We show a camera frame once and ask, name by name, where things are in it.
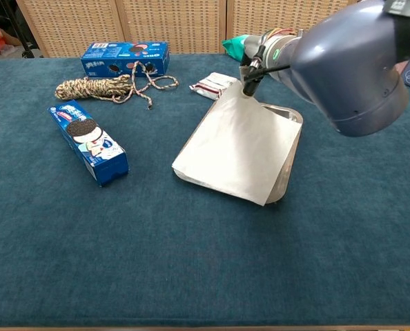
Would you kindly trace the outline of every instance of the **teal carpet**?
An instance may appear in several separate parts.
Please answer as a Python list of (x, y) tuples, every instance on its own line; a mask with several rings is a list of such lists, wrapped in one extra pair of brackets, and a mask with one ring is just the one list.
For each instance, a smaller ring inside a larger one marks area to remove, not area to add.
[(347, 138), (264, 79), (257, 99), (304, 126), (285, 197), (261, 208), (170, 168), (212, 104), (188, 85), (237, 67), (172, 56), (181, 85), (149, 90), (151, 111), (81, 101), (128, 154), (99, 188), (47, 112), (80, 61), (0, 61), (0, 326), (410, 324), (410, 104)]

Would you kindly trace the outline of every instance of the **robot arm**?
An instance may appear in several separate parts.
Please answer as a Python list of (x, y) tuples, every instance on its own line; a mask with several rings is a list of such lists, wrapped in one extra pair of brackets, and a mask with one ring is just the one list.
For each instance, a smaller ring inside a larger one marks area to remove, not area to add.
[(314, 103), (341, 134), (364, 136), (393, 123), (409, 94), (394, 65), (410, 59), (410, 17), (364, 0), (337, 12), (304, 36), (249, 36), (244, 44), (244, 93), (269, 74)]

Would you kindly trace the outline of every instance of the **rope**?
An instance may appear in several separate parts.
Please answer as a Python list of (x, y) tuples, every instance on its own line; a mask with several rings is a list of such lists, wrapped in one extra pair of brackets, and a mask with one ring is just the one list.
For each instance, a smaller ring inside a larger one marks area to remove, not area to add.
[[(137, 66), (140, 66), (142, 72), (146, 75), (148, 83), (141, 89), (136, 87), (135, 74)], [(173, 82), (168, 85), (159, 86), (156, 81), (160, 79), (172, 79)], [(64, 81), (62, 84), (56, 87), (55, 96), (61, 100), (73, 100), (73, 99), (86, 99), (96, 98), (99, 100), (112, 101), (114, 103), (124, 103), (134, 94), (139, 95), (148, 102), (148, 109), (153, 106), (153, 100), (147, 97), (144, 92), (150, 87), (157, 88), (158, 90), (166, 90), (167, 88), (175, 88), (179, 85), (179, 81), (173, 76), (160, 76), (151, 78), (148, 74), (145, 66), (136, 61), (131, 72), (129, 74), (122, 74), (119, 77), (112, 79), (89, 79), (84, 77), (83, 79), (74, 79), (71, 81)]]

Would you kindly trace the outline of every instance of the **woven rattan panel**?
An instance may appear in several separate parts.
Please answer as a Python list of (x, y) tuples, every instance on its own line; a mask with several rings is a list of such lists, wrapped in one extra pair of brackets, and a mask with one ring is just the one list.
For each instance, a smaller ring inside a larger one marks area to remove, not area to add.
[(226, 0), (117, 0), (125, 38), (167, 41), (172, 53), (221, 52)]
[(18, 0), (41, 50), (80, 57), (92, 42), (124, 41), (115, 0)]
[(227, 37), (271, 28), (308, 30), (351, 0), (228, 0)]

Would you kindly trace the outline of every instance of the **black cord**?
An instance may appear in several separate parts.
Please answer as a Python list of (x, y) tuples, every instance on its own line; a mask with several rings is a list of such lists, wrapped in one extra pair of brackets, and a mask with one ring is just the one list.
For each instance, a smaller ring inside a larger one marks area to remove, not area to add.
[(263, 77), (264, 75), (270, 73), (270, 72), (276, 72), (276, 71), (280, 71), (280, 70), (285, 70), (285, 69), (289, 69), (291, 66), (289, 64), (285, 64), (283, 66), (276, 66), (276, 67), (271, 67), (271, 68), (260, 68), (260, 69), (256, 69), (252, 72), (250, 72), (249, 74), (247, 74), (244, 77), (244, 82), (249, 82), (249, 81), (253, 81), (255, 79), (259, 79), (260, 77)]

